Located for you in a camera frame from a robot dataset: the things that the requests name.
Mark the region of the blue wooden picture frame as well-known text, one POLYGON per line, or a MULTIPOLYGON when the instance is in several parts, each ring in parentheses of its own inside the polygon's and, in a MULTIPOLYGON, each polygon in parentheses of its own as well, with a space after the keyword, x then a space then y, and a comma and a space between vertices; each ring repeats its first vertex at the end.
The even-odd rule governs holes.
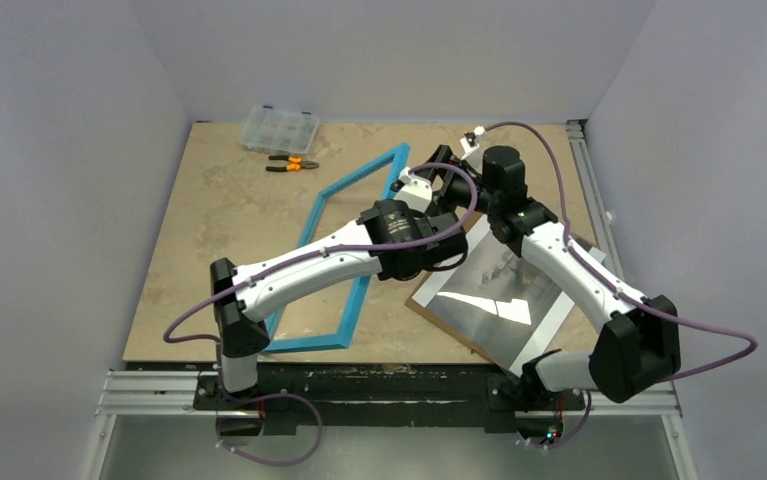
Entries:
MULTIPOLYGON (((406 167, 409 153, 410 146, 406 143, 400 143, 377 159, 359 167, 357 170, 321 190, 312 204, 298 245, 303 247, 312 241, 313 233, 318 226, 326 202, 330 197, 384 167, 388 167, 389 171, 381 197, 383 199, 392 197, 393 193, 390 191, 390 185, 398 179, 398 174, 406 167)), ((310 287, 313 292, 347 280, 351 282, 351 287, 339 323, 333 333, 274 339, 265 348, 267 353, 338 350, 346 349, 350 346, 371 279, 371 272, 368 268, 360 267, 355 262, 356 254, 355 251, 337 252, 328 257, 319 256, 313 260, 293 264, 283 270, 288 273, 299 273, 302 276, 302 285, 310 287)))

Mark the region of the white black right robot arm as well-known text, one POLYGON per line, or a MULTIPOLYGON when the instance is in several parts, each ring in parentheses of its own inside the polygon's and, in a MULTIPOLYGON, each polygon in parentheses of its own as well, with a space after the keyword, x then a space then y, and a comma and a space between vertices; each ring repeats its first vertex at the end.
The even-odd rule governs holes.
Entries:
POLYGON ((674 303, 627 285, 592 259, 557 215, 529 195, 516 149, 489 148, 475 170, 441 145, 430 163, 427 179, 442 180, 431 212, 474 201, 494 237, 558 285, 598 334, 589 353, 556 349, 518 367, 515 399, 521 407, 543 407, 573 389, 597 390, 623 403, 680 370, 678 327, 666 319, 677 313, 674 303))

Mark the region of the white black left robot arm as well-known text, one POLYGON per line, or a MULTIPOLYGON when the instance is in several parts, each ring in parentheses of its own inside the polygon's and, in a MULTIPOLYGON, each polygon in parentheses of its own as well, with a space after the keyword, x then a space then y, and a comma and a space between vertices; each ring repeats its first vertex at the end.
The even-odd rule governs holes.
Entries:
POLYGON ((426 216, 401 200, 381 200, 333 234, 251 265, 226 258, 210 266, 222 379, 218 395, 231 408, 257 395, 257 357, 269 345, 267 318, 285 305, 343 281, 375 275, 406 281, 468 251, 454 213, 426 216))

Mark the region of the orange black pliers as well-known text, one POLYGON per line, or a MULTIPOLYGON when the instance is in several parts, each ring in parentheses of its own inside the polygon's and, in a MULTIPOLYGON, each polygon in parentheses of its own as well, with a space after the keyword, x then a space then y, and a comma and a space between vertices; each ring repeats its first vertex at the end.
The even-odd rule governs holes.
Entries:
POLYGON ((301 157, 291 155, 270 155, 269 161, 281 162, 281 165, 269 165, 265 170, 270 173, 286 173, 302 170, 318 169, 320 164, 312 160, 305 160, 301 157))

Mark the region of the clear plastic organizer box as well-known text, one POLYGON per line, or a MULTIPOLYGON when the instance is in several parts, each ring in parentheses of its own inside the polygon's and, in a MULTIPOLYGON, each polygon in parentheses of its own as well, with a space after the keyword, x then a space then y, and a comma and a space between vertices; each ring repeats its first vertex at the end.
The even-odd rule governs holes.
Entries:
POLYGON ((318 131, 320 119, 310 112, 253 107, 239 135, 239 144, 261 153, 306 154, 318 131))

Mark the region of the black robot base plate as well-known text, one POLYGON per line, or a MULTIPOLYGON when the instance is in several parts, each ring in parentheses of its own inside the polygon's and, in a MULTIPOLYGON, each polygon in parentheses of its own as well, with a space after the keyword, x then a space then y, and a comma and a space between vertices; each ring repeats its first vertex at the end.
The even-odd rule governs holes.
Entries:
POLYGON ((249 420, 265 435, 300 426, 480 428, 486 433, 559 430, 583 411, 567 390, 526 404, 513 378, 488 364, 261 363, 257 384, 225 394, 214 373, 197 378, 193 408, 232 418, 221 430, 241 434, 249 420))

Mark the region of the aluminium front rail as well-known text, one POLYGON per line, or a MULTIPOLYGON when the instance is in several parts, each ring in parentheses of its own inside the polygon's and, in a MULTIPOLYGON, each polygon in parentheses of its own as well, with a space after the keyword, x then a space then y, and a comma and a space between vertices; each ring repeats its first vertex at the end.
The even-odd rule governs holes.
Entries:
MULTIPOLYGON (((212 380, 211 372, 112 371, 107 374, 97 416, 241 416, 235 404, 213 406, 203 395, 200 380, 212 380)), ((330 406, 448 406, 464 403, 441 393, 406 392, 359 393, 346 399, 325 394, 315 403, 319 409, 330 406)), ((682 415, 675 390, 656 386, 624 403, 615 403, 600 393, 591 395, 591 412, 602 416, 677 416, 682 415)))

